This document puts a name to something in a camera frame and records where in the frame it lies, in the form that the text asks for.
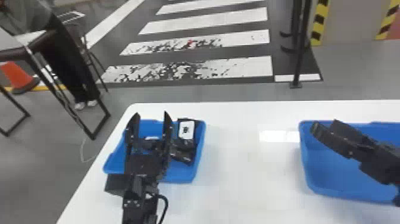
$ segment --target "gray concrete floor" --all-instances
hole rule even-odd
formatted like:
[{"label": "gray concrete floor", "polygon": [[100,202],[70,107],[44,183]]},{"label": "gray concrete floor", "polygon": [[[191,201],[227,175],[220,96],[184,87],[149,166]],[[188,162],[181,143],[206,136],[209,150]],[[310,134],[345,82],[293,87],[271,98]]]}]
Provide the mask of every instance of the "gray concrete floor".
[{"label": "gray concrete floor", "polygon": [[[90,167],[91,161],[82,163],[80,148],[85,159],[96,155],[130,104],[399,99],[399,49],[400,41],[315,48],[324,82],[302,89],[287,83],[111,89],[103,97],[112,118],[95,141],[86,139],[49,92],[18,96],[32,118],[10,138],[0,136],[0,223],[55,223]],[[4,97],[0,105],[0,125],[6,127],[19,114]],[[81,115],[94,125],[101,113],[96,108]]]}]

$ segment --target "blue tray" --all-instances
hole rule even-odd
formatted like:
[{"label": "blue tray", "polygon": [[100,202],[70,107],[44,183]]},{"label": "blue tray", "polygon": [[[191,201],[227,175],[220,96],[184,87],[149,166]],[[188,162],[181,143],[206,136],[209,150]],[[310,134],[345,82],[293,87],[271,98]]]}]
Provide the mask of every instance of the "blue tray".
[{"label": "blue tray", "polygon": [[[197,168],[201,158],[201,152],[204,144],[205,134],[205,123],[201,121],[195,129],[195,144],[196,144],[196,157],[193,165],[188,166],[181,162],[171,160],[170,166],[167,169],[167,173],[162,182],[169,183],[190,183],[196,176]],[[161,138],[163,134],[163,122],[157,120],[141,120],[139,124],[139,137],[144,138],[146,136],[157,136]],[[104,164],[103,171],[107,174],[123,174],[124,173],[124,161],[126,155],[126,147],[124,144],[124,135],[117,145],[117,148],[113,153],[108,156],[107,161]]]},{"label": "blue tray", "polygon": [[[360,163],[346,159],[318,142],[311,134],[312,121],[299,125],[305,178],[315,193],[350,200],[390,204],[398,193],[393,185],[383,185],[359,170]],[[329,126],[331,122],[321,122]],[[350,124],[378,141],[400,146],[400,123]]]}]

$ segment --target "sticker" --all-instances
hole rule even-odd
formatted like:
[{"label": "sticker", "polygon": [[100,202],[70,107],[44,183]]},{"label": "sticker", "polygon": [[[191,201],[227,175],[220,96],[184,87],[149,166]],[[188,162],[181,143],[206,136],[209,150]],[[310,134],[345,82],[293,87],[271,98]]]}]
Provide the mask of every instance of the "sticker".
[{"label": "sticker", "polygon": [[195,133],[195,122],[193,120],[179,123],[179,133],[178,133],[179,138],[185,140],[191,140],[193,139],[194,133]]}]

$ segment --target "black pants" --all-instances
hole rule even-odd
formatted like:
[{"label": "black pants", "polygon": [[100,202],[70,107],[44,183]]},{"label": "black pants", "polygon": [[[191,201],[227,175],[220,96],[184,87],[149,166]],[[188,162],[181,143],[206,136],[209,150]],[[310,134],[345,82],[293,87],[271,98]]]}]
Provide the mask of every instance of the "black pants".
[{"label": "black pants", "polygon": [[74,96],[75,102],[98,99],[99,90],[92,73],[62,22],[52,15],[45,29],[56,30],[57,34],[40,53]]}]

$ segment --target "white sneaker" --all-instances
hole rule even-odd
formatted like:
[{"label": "white sneaker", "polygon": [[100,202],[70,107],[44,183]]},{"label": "white sneaker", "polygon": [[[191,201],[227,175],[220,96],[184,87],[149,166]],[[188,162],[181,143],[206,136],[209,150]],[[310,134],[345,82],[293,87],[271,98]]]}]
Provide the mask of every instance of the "white sneaker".
[{"label": "white sneaker", "polygon": [[83,110],[85,106],[86,106],[85,102],[77,102],[75,104],[75,110]]},{"label": "white sneaker", "polygon": [[94,100],[89,100],[88,102],[87,102],[87,106],[88,107],[96,107],[96,105],[97,105],[97,99],[94,99]]}]

